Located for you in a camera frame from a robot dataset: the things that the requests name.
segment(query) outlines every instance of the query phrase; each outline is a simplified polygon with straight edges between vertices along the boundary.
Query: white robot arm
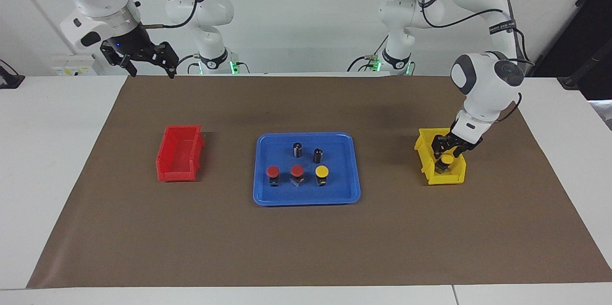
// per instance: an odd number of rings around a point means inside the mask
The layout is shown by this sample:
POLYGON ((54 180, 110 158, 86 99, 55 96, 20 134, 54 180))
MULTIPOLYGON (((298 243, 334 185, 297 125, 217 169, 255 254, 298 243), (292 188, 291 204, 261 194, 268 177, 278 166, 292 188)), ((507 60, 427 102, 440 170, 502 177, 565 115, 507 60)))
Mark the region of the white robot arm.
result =
POLYGON ((132 61, 146 61, 176 74, 178 56, 168 42, 155 45, 142 27, 132 0, 73 0, 76 10, 60 26, 68 40, 85 49, 99 42, 111 65, 125 68, 136 76, 132 61))
MULTIPOLYGON (((175 22, 189 17, 194 0, 168 0, 166 12, 175 22)), ((185 28, 191 33, 199 52, 200 69, 205 74, 232 73, 232 60, 237 56, 225 47, 221 33, 215 26, 230 24, 234 7, 229 0, 197 0, 193 19, 185 28)))
MULTIPOLYGON (((455 157, 474 149, 482 135, 498 120, 501 111, 514 101, 520 102, 524 78, 523 55, 510 0, 453 0, 455 4, 480 15, 489 26, 494 52, 464 54, 451 70, 453 83, 466 95, 462 109, 448 135, 434 139, 432 148, 437 171, 448 164, 441 156, 455 148, 455 157)), ((444 7, 437 0, 387 0, 381 6, 382 21, 389 28, 389 43, 381 52, 382 70, 405 72, 415 42, 410 28, 445 28, 440 25, 444 7)))

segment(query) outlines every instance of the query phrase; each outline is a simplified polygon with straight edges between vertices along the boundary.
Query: white table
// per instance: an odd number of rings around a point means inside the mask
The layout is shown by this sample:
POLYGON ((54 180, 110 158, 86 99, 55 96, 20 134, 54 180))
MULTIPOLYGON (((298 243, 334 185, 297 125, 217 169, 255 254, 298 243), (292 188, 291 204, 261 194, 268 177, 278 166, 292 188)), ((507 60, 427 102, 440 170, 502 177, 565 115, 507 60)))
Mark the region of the white table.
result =
MULTIPOLYGON (((30 77, 0 91, 0 304, 612 304, 612 283, 22 290, 124 81, 30 77)), ((520 111, 612 264, 610 164, 601 161, 612 131, 554 79, 527 79, 522 92, 520 111)))

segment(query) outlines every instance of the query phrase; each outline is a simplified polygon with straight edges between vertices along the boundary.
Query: red cap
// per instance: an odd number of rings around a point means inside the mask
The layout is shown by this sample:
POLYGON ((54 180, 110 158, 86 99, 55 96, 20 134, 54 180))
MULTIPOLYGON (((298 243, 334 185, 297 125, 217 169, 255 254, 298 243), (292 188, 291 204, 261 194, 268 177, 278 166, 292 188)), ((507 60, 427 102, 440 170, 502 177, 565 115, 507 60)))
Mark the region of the red cap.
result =
POLYGON ((277 178, 280 174, 280 169, 276 165, 270 166, 269 168, 267 168, 266 174, 269 178, 277 178))
POLYGON ((299 165, 291 166, 291 176, 302 177, 303 174, 304 174, 304 168, 302 168, 302 166, 299 166, 299 165))

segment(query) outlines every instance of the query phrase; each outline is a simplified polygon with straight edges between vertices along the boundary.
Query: brown table surface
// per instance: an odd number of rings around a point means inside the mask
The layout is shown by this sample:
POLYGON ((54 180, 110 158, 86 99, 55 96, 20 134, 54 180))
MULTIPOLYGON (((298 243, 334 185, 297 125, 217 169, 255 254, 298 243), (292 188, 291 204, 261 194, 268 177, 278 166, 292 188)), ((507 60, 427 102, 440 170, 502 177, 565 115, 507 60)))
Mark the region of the brown table surface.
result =
POLYGON ((413 145, 464 97, 444 77, 130 78, 29 288, 612 281, 519 112, 466 153, 463 185, 427 186, 413 145), (201 124, 192 183, 157 181, 168 124, 201 124), (253 202, 263 133, 345 131, 361 199, 253 202))

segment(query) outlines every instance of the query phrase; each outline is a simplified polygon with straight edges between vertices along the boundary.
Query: red plastic container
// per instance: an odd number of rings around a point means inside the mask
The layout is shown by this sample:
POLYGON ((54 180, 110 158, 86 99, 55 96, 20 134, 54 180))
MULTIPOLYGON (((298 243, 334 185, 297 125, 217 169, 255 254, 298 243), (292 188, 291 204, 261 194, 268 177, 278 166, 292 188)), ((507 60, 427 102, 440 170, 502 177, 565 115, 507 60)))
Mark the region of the red plastic container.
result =
POLYGON ((160 181, 195 181, 199 155, 205 145, 201 126, 168 126, 157 154, 160 181))

